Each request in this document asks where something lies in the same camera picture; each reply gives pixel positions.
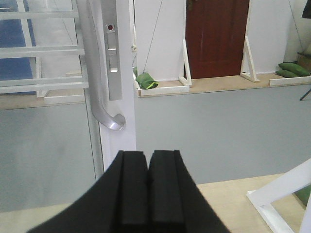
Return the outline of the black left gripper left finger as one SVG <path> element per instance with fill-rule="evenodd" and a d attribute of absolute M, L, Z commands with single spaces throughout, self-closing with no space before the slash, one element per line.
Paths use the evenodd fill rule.
<path fill-rule="evenodd" d="M 141 151 L 119 151 L 104 175 L 77 201 L 31 233 L 145 233 L 147 163 Z"/>

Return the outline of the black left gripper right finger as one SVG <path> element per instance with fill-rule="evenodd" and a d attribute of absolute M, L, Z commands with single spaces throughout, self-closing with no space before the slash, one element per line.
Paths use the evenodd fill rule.
<path fill-rule="evenodd" d="M 227 233 L 178 150 L 155 150 L 149 164 L 151 233 Z"/>

